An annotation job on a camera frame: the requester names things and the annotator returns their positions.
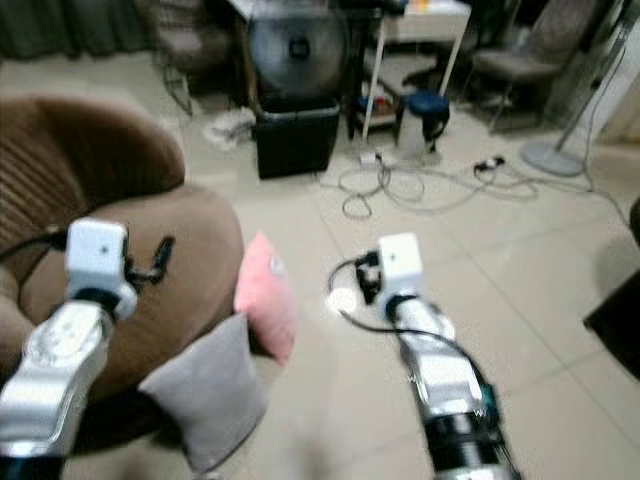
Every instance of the gray chair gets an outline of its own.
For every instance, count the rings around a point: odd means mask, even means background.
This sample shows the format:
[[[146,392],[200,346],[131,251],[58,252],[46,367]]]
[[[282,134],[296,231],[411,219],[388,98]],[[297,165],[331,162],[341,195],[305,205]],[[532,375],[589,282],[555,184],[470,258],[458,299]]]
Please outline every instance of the gray chair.
[[[191,82],[231,61],[233,37],[207,12],[204,0],[136,0],[155,37],[154,63],[169,94],[193,114]]]
[[[517,49],[486,49],[474,54],[462,96],[474,74],[504,82],[500,104],[489,130],[495,131],[513,89],[550,85],[578,48],[604,0],[551,0]],[[540,114],[544,102],[540,102]]]

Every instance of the pink pillow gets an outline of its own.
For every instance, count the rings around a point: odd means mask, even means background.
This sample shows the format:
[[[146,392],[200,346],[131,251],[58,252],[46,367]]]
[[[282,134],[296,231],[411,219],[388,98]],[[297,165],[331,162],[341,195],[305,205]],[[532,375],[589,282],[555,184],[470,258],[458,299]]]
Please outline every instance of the pink pillow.
[[[298,328],[297,308],[284,264],[262,232],[242,259],[234,308],[247,314],[263,348],[285,364]]]

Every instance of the black trash bin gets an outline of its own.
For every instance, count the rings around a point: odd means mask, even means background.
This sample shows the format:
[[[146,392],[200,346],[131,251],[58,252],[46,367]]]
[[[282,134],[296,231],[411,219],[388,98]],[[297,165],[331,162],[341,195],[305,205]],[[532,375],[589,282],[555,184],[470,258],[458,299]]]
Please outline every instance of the black trash bin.
[[[299,7],[257,13],[249,26],[259,80],[255,139],[260,178],[327,169],[338,132],[337,101],[348,55],[336,11]]]
[[[326,170],[338,133],[340,106],[326,99],[292,110],[289,102],[263,102],[256,115],[260,178]]]

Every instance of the gray pillow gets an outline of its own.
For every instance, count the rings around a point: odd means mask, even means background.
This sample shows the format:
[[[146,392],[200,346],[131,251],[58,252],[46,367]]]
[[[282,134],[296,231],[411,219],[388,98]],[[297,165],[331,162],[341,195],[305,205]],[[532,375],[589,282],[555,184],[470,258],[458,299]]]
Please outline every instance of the gray pillow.
[[[182,430],[191,468],[210,472],[251,433],[267,398],[249,353],[247,317],[237,314],[139,385]]]

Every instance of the white table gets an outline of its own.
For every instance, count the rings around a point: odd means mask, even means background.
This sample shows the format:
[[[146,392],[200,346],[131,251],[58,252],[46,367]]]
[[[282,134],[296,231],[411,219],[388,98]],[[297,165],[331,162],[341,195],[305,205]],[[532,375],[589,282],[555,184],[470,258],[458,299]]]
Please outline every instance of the white table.
[[[453,49],[451,50],[451,55],[449,55],[449,62],[442,83],[440,84],[440,95],[444,95],[470,15],[471,7],[464,3],[455,0],[428,0],[426,7],[418,5],[407,6],[405,14],[402,17],[386,17],[381,22],[378,32],[376,57],[369,91],[373,92],[373,89],[378,83],[385,44],[452,41]],[[374,96],[370,94],[369,101],[367,102],[367,110],[362,127],[362,137],[364,139],[366,139],[369,134],[373,97]]]
[[[245,21],[248,21],[255,13],[256,8],[260,7],[260,3],[265,3],[266,0],[227,0],[227,2]]]

